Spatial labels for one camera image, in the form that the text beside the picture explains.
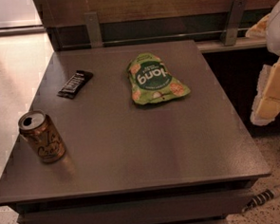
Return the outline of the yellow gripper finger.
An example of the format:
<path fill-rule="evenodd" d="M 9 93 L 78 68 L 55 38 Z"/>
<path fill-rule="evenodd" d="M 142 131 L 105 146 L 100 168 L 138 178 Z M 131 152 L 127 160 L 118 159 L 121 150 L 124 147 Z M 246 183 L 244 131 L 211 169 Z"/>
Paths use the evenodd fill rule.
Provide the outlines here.
<path fill-rule="evenodd" d="M 250 117 L 256 126 L 273 122 L 280 113 L 280 58 L 271 66 L 264 65 L 258 78 Z"/>
<path fill-rule="evenodd" d="M 246 37 L 250 39 L 265 38 L 269 18 L 270 15 L 267 14 L 262 19 L 260 19 L 256 24 L 254 24 L 251 28 L 249 28 L 246 32 Z"/>

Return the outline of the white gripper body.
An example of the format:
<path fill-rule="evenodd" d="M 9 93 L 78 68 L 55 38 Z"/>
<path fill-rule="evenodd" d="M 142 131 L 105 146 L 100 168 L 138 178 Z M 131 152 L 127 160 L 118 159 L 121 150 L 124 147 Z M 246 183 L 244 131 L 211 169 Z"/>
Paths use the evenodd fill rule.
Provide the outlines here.
<path fill-rule="evenodd" d="M 266 31 L 266 44 L 269 52 L 280 57 L 280 0 L 271 10 Z"/>

